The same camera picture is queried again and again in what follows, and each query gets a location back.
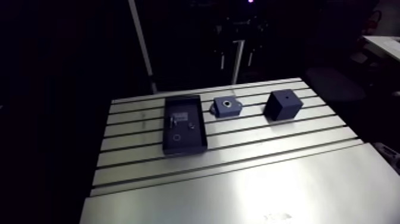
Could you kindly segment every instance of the dark equipment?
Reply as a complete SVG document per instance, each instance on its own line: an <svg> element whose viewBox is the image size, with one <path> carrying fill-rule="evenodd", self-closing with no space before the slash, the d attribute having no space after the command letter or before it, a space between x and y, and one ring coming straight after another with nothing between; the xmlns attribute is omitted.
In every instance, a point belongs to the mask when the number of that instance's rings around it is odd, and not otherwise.
<svg viewBox="0 0 400 224"><path fill-rule="evenodd" d="M216 97L210 108L210 113L218 118L238 116L241 111L242 104L234 96Z"/></svg>
<svg viewBox="0 0 400 224"><path fill-rule="evenodd" d="M264 115L272 120L292 119L302 106L303 102L292 90L274 91L265 105Z"/></svg>
<svg viewBox="0 0 400 224"><path fill-rule="evenodd" d="M162 138L164 154L195 154L207 150L200 96L165 99Z"/></svg>

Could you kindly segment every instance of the circular cutout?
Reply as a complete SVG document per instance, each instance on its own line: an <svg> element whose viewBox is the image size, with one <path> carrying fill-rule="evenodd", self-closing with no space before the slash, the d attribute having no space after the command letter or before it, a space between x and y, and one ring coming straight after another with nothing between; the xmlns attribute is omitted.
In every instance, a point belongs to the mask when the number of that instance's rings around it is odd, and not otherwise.
<svg viewBox="0 0 400 224"><path fill-rule="evenodd" d="M225 100L224 102L222 102L222 104L223 104L225 107L231 107L231 106L232 106L232 103L231 103L230 101L228 101L228 100Z"/></svg>
<svg viewBox="0 0 400 224"><path fill-rule="evenodd" d="M181 137L180 137L180 135L175 134L174 136L172 136L172 139L173 139L174 141L176 141L176 142L179 142L180 139L181 139Z"/></svg>

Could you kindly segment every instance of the small dark blue mount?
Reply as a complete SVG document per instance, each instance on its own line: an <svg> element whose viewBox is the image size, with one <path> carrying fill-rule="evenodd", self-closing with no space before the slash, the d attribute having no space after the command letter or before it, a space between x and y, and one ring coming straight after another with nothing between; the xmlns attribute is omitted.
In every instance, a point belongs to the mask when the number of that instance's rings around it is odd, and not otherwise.
<svg viewBox="0 0 400 224"><path fill-rule="evenodd" d="M291 89L273 91L265 105L264 115L272 120L292 119L302 106L303 102Z"/></svg>
<svg viewBox="0 0 400 224"><path fill-rule="evenodd" d="M216 97L210 107L210 113L218 118L238 116L241 111L242 104L235 96Z"/></svg>

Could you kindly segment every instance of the black chair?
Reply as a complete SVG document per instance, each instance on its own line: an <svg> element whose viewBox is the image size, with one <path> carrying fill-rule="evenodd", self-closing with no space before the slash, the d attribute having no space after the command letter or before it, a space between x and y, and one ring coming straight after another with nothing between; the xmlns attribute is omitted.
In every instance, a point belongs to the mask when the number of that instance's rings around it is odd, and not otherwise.
<svg viewBox="0 0 400 224"><path fill-rule="evenodd" d="M367 94L349 77L348 58L377 0L327 1L306 44L305 81L363 139L372 135Z"/></svg>

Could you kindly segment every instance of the aluminum table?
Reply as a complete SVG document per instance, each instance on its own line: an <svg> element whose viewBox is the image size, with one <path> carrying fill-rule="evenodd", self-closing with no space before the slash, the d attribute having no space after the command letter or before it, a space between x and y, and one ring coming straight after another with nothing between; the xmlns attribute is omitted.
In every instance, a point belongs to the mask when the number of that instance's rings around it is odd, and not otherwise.
<svg viewBox="0 0 400 224"><path fill-rule="evenodd" d="M263 115L271 91L304 103L292 120ZM164 98L199 94L204 154L162 152ZM216 119L236 95L239 117ZM81 224L400 223L400 178L301 79L113 100Z"/></svg>

